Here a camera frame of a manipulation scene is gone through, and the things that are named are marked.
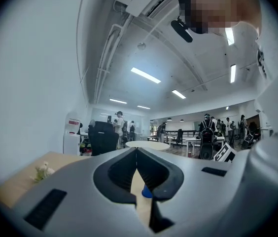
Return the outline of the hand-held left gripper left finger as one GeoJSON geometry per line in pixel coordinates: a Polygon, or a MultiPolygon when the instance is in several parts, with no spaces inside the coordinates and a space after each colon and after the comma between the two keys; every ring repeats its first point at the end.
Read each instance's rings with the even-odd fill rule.
{"type": "Polygon", "coordinates": [[[135,149],[70,163],[27,191],[14,212],[44,237],[149,237],[130,192],[135,149]]]}

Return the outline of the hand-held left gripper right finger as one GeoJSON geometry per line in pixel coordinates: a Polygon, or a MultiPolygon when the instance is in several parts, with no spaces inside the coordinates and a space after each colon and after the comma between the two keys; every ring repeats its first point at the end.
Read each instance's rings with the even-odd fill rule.
{"type": "Polygon", "coordinates": [[[232,161],[185,158],[136,150],[137,170],[152,192],[149,226],[139,237],[242,237],[234,199],[248,151],[232,161]]]}

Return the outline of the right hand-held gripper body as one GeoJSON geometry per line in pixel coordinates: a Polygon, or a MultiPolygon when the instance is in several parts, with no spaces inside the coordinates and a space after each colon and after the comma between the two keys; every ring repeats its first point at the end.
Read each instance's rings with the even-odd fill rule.
{"type": "Polygon", "coordinates": [[[225,143],[223,147],[214,155],[214,161],[232,162],[237,154],[237,151],[233,149],[228,143],[225,143]]]}

